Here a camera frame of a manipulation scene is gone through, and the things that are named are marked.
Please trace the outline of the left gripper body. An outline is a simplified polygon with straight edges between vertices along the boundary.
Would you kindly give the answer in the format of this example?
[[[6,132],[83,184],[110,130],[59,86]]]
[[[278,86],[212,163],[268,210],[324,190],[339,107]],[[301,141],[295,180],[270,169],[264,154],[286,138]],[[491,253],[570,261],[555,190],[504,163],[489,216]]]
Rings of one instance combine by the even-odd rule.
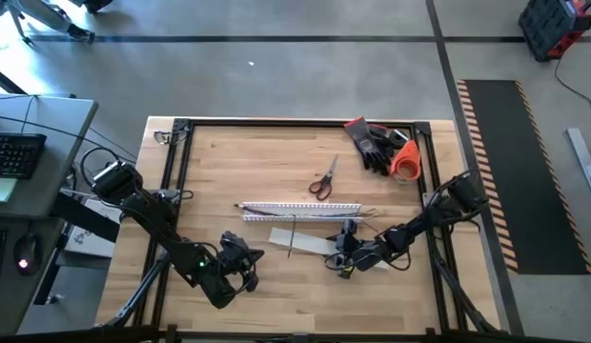
[[[219,275],[240,274],[244,279],[249,277],[251,267],[244,267],[243,260],[250,258],[249,249],[242,237],[233,232],[225,231],[221,235],[220,245],[222,251],[219,254]]]

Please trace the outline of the white duct cover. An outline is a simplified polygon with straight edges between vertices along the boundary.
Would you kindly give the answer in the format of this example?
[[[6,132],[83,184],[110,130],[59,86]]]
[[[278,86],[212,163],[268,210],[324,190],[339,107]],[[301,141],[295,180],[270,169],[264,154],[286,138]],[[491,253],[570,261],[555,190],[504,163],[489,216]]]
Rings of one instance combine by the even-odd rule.
[[[290,235],[291,231],[272,228],[268,242],[289,248]],[[325,256],[338,253],[334,241],[303,233],[295,233],[293,249]]]

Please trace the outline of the white slotted cable duct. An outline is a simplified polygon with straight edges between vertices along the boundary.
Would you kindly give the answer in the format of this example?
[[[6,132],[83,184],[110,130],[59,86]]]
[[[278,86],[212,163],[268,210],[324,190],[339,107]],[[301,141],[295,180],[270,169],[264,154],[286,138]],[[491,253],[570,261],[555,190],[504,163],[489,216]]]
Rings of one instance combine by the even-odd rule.
[[[367,215],[360,204],[243,202],[235,206],[250,222],[292,222],[294,214],[297,222],[359,221]]]

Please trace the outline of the red-handled scissors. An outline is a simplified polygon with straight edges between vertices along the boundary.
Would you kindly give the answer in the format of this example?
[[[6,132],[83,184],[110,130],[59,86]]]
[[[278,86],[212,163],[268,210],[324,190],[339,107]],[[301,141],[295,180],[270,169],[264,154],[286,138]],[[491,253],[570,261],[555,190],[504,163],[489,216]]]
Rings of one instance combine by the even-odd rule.
[[[309,193],[313,194],[318,201],[325,200],[332,192],[332,180],[335,174],[338,158],[339,155],[337,154],[334,157],[329,170],[322,176],[322,178],[309,185]]]

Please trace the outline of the orange tape dispenser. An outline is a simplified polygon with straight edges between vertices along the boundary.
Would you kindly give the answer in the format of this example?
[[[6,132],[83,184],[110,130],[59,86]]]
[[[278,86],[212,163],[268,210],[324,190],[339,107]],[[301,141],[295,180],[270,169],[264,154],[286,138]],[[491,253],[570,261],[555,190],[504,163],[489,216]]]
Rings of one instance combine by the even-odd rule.
[[[421,174],[420,158],[417,143],[408,140],[392,161],[390,175],[404,182],[417,181]]]

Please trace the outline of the black grey work glove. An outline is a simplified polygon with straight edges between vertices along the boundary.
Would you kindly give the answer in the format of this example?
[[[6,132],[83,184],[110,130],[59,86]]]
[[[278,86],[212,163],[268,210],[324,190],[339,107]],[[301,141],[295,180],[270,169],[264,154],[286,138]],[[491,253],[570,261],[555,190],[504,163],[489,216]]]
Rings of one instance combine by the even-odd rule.
[[[371,131],[363,117],[348,122],[344,129],[353,140],[364,169],[388,176],[394,154],[394,145],[391,141],[379,131]]]

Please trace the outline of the white cardboard box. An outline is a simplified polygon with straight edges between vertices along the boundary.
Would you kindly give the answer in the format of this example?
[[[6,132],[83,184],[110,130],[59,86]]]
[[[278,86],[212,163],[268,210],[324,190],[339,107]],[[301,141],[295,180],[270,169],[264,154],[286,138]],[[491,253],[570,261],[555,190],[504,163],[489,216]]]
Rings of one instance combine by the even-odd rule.
[[[88,199],[85,206],[94,212],[110,219],[116,224],[120,224],[121,211],[102,204],[98,200]],[[69,240],[65,246],[67,252],[76,252],[87,255],[112,258],[115,244],[109,240],[84,230],[80,227],[74,227],[71,230]]]

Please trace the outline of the black striped-edge floor mat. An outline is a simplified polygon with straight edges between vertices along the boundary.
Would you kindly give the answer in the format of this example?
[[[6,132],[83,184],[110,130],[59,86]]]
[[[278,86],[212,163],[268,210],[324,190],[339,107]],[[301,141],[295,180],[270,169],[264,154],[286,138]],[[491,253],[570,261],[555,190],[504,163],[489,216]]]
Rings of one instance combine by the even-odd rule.
[[[590,274],[576,220],[521,84],[459,80],[457,90],[506,268]]]

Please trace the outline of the black computer mouse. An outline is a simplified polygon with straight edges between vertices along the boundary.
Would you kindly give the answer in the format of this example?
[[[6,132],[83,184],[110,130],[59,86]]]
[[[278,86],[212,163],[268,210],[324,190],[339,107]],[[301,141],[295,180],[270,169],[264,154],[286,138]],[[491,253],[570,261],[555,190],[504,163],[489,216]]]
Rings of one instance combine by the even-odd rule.
[[[13,260],[21,275],[36,274],[42,262],[42,244],[39,236],[32,232],[21,236],[14,245]]]

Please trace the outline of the grey desk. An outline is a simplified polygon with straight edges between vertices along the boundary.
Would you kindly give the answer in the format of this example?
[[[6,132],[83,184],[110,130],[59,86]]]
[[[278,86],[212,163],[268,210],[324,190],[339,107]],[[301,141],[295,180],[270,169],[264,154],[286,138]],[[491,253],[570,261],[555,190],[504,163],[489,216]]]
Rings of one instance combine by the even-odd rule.
[[[18,181],[10,200],[0,203],[0,231],[7,233],[0,272],[0,335],[18,332],[37,294],[64,227],[51,209],[96,109],[93,100],[0,94],[0,131],[47,136],[33,177]],[[28,232],[41,240],[42,262],[36,274],[24,276],[16,269],[13,248]]]

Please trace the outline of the green sticky notepad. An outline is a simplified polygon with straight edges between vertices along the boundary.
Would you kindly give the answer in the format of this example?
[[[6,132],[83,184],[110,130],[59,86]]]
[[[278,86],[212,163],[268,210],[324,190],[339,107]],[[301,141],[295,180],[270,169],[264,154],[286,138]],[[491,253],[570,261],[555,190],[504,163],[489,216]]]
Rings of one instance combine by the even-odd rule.
[[[7,203],[15,189],[18,180],[0,177],[0,203]]]

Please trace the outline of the person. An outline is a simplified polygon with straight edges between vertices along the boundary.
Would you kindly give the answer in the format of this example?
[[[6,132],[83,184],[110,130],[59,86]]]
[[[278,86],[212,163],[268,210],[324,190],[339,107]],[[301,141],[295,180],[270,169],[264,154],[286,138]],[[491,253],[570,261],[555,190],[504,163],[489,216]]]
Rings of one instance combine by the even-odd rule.
[[[60,6],[46,0],[0,0],[0,17],[6,12],[10,14],[14,26],[26,44],[32,43],[21,25],[21,21],[27,16],[79,42],[92,44],[95,38],[93,31],[78,27]]]

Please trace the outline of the black diagonal stand bar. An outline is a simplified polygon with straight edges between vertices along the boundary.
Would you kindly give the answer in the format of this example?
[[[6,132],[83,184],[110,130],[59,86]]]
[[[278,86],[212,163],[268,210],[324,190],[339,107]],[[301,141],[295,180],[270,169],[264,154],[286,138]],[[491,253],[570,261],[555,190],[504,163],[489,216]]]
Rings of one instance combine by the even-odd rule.
[[[27,93],[16,85],[11,79],[9,79],[3,72],[0,71],[0,88],[8,93],[24,94]]]

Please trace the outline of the black red tool case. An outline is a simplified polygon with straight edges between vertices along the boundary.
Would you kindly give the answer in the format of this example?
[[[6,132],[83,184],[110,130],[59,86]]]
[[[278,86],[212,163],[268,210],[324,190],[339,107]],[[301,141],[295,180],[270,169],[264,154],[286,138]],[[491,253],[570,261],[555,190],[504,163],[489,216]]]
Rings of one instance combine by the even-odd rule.
[[[529,0],[518,24],[535,60],[561,59],[591,29],[590,8],[591,0]]]

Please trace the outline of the black metal table frame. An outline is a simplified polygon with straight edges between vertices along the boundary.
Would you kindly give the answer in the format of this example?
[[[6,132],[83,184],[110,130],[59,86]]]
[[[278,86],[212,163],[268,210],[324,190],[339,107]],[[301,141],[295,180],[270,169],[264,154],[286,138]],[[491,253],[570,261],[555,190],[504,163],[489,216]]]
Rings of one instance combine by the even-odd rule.
[[[155,189],[168,181],[193,193],[180,209],[180,234],[216,243],[222,233],[234,232],[264,255],[257,263],[255,291],[240,293],[222,310],[176,272],[165,272],[150,290],[143,323],[223,334],[402,334],[457,326],[453,296],[436,298],[427,237],[419,237],[410,256],[394,267],[343,279],[325,268],[320,255],[272,243],[273,224],[247,222],[239,209],[242,202],[310,203],[309,185],[334,169],[330,201],[357,203],[372,212],[359,230],[371,238],[416,216],[425,193],[462,171],[451,121],[431,122],[434,153],[423,158],[420,183],[402,183],[363,169],[338,120],[199,117],[191,145],[157,143],[154,133],[172,126],[170,117],[147,122],[136,164],[145,186]]]

